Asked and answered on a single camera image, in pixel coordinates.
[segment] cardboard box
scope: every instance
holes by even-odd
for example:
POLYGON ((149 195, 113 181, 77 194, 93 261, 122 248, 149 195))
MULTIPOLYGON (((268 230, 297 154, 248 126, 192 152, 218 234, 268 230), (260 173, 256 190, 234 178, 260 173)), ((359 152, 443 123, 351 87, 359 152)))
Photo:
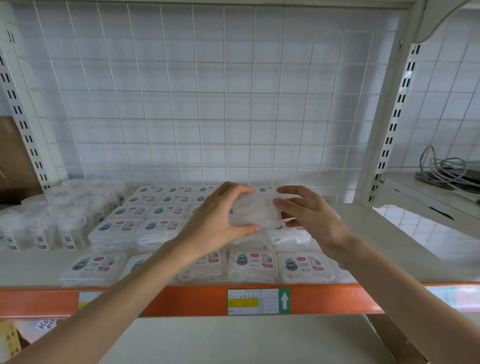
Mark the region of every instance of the cardboard box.
POLYGON ((0 204, 42 194, 22 136, 10 116, 0 117, 0 204))

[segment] white arrow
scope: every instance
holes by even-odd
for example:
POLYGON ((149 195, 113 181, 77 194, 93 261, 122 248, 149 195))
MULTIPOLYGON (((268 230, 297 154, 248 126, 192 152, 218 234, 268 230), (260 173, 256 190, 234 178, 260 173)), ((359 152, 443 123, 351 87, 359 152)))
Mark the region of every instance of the white arrow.
POLYGON ((280 299, 282 300, 282 309, 286 310, 287 309, 287 301, 288 301, 287 294, 285 292, 283 292, 283 296, 280 299))

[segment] cable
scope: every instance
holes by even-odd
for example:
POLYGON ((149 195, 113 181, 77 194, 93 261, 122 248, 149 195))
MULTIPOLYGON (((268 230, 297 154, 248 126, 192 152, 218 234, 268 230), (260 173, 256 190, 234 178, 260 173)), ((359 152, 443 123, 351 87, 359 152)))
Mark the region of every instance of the cable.
POLYGON ((422 154, 420 155, 420 171, 426 177, 431 177, 438 183, 445 183, 454 190, 460 191, 465 193, 465 190, 458 188, 455 184, 464 184, 468 186, 478 187, 480 189, 480 184, 474 183, 471 181, 466 180, 463 178, 465 173, 467 173, 468 165, 471 163, 480 163, 480 160, 465 160, 460 157, 452 157, 452 158, 437 158, 435 153, 435 148, 432 144, 429 144, 425 147, 422 154), (430 169, 431 175, 427 175, 425 171, 425 162, 427 160, 428 153, 432 151, 432 157, 430 158, 430 162, 428 168, 430 169))

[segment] orange shelf beam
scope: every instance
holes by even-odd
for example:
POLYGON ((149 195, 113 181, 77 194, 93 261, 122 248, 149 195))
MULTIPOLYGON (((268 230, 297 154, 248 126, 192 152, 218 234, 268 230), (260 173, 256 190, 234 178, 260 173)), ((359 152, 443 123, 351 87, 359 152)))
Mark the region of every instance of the orange shelf beam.
MULTIPOLYGON (((480 311, 480 282, 432 283, 426 288, 458 311, 480 311)), ((290 288, 290 312, 374 314, 381 308, 359 284, 165 287, 146 307, 144 317, 225 316, 228 289, 290 288)), ((0 289, 0 317, 68 317, 78 310, 79 293, 99 288, 0 289)))

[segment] left hand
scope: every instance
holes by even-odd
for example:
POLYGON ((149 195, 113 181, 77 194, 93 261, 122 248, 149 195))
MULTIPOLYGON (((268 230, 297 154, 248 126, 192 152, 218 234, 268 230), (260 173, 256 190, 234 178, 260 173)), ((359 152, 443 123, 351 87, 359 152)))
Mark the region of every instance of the left hand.
POLYGON ((233 201, 240 194, 254 192, 253 188, 244 184, 223 183, 195 211, 174 239, 176 244, 185 247, 194 255, 194 259, 198 259, 228 242, 259 232, 262 228, 258 225, 234 226, 228 221, 233 201))

